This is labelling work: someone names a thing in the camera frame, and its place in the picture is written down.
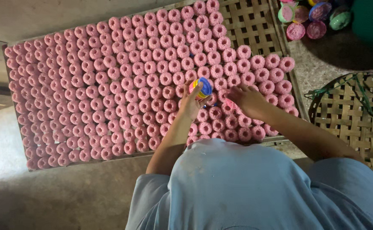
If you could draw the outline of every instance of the woven bamboo basket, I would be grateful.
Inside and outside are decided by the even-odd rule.
[[[373,169],[373,116],[363,106],[364,95],[355,78],[373,112],[373,73],[361,72],[341,76],[324,86],[322,90],[329,91],[313,99],[309,117],[316,126],[355,148]]]

